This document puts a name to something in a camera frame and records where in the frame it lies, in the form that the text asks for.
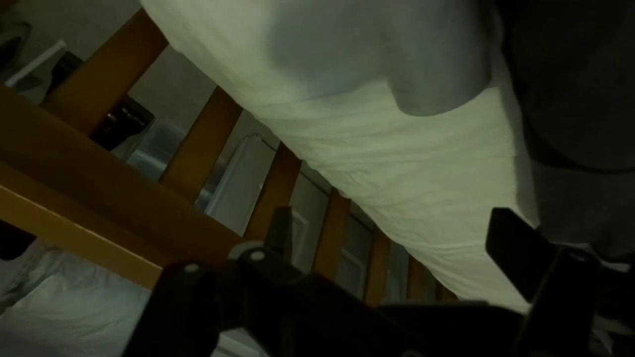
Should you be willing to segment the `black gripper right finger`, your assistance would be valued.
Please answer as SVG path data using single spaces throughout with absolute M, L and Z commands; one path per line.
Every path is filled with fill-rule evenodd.
M 529 302 L 515 357 L 632 357 L 635 280 L 585 248 L 547 242 L 509 209 L 490 213 L 486 254 Z

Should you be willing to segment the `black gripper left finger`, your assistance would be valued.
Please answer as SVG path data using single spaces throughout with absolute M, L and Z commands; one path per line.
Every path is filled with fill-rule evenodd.
M 396 357 L 390 324 L 345 290 L 287 262 L 291 209 L 263 244 L 214 270 L 170 264 L 122 357 L 210 357 L 228 330 L 246 330 L 269 357 Z

